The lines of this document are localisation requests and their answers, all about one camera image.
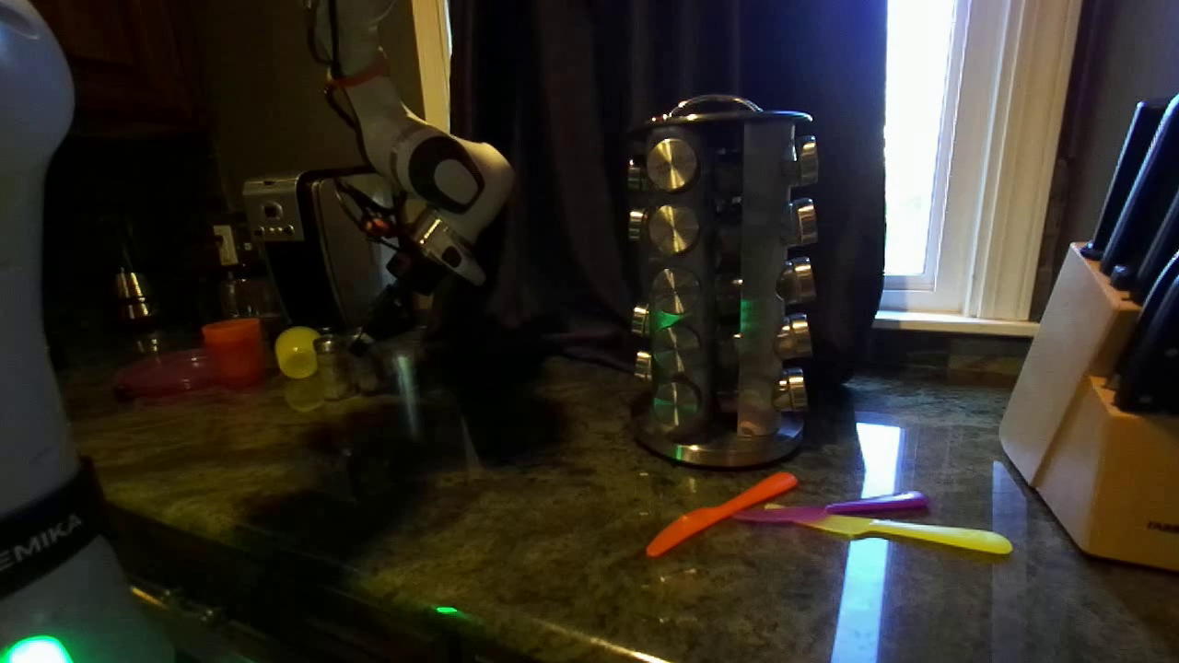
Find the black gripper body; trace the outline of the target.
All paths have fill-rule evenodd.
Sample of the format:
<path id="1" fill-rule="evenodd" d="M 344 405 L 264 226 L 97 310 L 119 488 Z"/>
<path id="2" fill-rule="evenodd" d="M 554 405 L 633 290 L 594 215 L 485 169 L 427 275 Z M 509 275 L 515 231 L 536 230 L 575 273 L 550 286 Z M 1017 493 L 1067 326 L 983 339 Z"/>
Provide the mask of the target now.
<path id="1" fill-rule="evenodd" d="M 393 248 L 383 275 L 388 283 L 375 290 L 364 321 L 373 339 L 414 333 L 427 316 L 427 299 L 441 286 L 446 270 L 414 248 Z"/>

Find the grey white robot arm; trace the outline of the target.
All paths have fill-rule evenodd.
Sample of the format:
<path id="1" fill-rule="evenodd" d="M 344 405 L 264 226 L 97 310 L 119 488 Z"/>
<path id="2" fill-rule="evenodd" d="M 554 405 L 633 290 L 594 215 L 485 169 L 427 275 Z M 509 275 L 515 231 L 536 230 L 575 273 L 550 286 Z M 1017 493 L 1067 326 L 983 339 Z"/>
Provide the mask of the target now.
<path id="1" fill-rule="evenodd" d="M 388 196 L 346 187 L 353 226 L 391 251 L 391 283 L 375 296 L 364 333 L 414 333 L 420 299 L 446 275 L 485 281 L 474 241 L 496 223 L 515 169 L 482 140 L 425 123 L 393 81 L 381 43 L 391 0 L 306 0 L 306 40 L 326 68 L 327 108 L 359 134 L 364 166 Z"/>

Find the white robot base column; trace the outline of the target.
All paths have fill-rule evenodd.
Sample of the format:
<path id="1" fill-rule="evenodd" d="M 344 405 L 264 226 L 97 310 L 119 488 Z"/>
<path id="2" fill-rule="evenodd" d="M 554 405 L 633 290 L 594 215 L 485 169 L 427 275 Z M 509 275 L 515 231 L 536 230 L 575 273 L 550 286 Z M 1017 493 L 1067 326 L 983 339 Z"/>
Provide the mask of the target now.
<path id="1" fill-rule="evenodd" d="M 0 633 L 4 663 L 173 663 L 102 537 L 39 321 L 43 176 L 74 118 L 61 47 L 0 0 Z"/>

